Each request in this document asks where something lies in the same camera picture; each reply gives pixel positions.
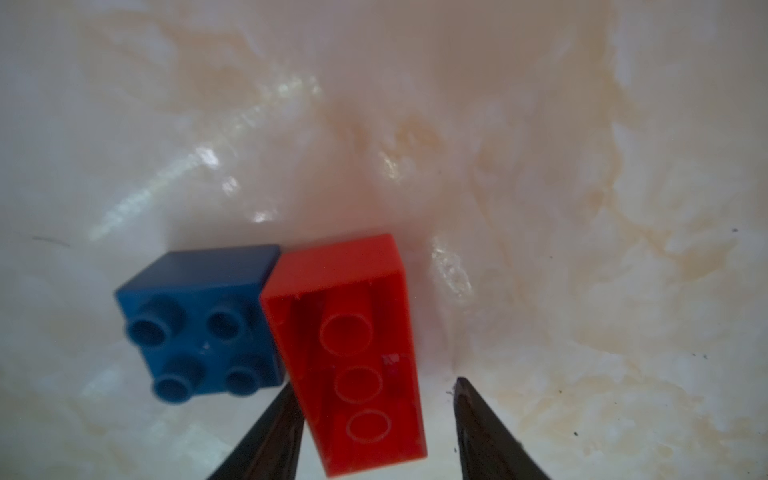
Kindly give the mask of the small blue lego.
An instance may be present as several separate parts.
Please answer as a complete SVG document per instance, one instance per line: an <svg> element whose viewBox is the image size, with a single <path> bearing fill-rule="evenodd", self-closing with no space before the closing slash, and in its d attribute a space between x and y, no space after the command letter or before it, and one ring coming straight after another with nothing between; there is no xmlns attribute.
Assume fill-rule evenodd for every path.
<svg viewBox="0 0 768 480"><path fill-rule="evenodd" d="M276 244L172 251L120 286L115 299L160 400L250 396L285 369L260 305Z"/></svg>

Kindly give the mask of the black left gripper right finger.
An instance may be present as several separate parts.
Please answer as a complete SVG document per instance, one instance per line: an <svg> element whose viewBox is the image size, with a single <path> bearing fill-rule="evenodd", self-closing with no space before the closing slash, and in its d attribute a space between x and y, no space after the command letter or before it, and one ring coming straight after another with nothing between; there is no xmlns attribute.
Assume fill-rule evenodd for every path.
<svg viewBox="0 0 768 480"><path fill-rule="evenodd" d="M465 377L455 382L453 409L464 480L550 480Z"/></svg>

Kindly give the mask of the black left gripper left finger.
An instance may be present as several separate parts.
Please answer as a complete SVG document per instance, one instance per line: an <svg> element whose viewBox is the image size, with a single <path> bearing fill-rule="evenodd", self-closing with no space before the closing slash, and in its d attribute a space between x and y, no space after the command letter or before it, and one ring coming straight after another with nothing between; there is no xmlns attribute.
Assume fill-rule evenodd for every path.
<svg viewBox="0 0 768 480"><path fill-rule="evenodd" d="M295 479L303 426L304 415L287 383L208 479Z"/></svg>

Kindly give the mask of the red lego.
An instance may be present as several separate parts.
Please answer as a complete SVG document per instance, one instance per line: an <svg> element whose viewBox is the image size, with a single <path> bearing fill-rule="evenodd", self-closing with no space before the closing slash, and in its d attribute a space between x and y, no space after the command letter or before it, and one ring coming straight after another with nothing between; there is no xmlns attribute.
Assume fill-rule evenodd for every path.
<svg viewBox="0 0 768 480"><path fill-rule="evenodd" d="M281 255L260 303L327 476L426 457L406 274L392 235Z"/></svg>

